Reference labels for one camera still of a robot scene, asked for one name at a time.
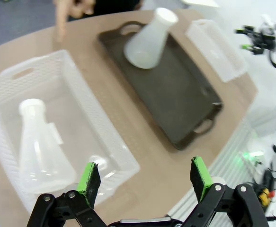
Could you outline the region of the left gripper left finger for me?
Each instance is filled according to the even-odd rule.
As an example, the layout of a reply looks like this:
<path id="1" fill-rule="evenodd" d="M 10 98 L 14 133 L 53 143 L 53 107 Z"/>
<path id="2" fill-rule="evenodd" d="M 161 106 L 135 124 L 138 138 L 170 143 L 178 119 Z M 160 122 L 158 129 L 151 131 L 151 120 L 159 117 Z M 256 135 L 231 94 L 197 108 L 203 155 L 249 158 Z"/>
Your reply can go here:
<path id="1" fill-rule="evenodd" d="M 27 223 L 28 227 L 63 227 L 67 220 L 76 220 L 81 227 L 105 227 L 106 224 L 94 211 L 101 179 L 98 164 L 86 165 L 76 190 L 59 197 L 41 194 Z"/>

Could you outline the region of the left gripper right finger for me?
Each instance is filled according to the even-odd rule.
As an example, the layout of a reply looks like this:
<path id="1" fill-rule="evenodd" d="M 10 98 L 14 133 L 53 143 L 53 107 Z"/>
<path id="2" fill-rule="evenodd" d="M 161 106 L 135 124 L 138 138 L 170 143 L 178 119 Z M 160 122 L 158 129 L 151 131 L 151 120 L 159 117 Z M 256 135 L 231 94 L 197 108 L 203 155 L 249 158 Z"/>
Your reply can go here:
<path id="1" fill-rule="evenodd" d="M 216 213 L 226 213 L 234 227 L 268 227 L 268 221 L 258 198 L 249 184 L 234 189 L 214 183 L 203 159 L 191 160 L 190 181 L 197 205 L 183 222 L 183 227 L 207 227 Z"/>

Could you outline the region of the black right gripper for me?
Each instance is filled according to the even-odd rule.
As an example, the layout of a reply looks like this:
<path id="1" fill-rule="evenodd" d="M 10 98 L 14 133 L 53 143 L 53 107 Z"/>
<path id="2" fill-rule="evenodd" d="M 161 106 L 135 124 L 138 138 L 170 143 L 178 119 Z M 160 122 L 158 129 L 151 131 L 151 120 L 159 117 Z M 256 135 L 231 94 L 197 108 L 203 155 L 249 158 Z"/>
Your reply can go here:
<path id="1" fill-rule="evenodd" d="M 263 54 L 264 50 L 276 51 L 276 25 L 264 26 L 255 30 L 254 26 L 245 26 L 236 29 L 236 34 L 245 34 L 251 40 L 251 44 L 241 45 L 241 49 L 252 52 L 254 55 Z"/>

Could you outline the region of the person's right hand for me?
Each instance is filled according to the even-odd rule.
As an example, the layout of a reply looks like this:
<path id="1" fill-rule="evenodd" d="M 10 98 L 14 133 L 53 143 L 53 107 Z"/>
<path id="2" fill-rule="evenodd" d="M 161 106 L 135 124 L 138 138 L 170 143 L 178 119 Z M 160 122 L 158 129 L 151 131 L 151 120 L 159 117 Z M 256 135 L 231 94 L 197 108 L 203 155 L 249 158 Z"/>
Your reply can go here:
<path id="1" fill-rule="evenodd" d="M 84 14 L 91 15 L 94 12 L 95 0 L 54 0 L 56 40 L 61 42 L 66 34 L 68 17 L 81 18 Z"/>

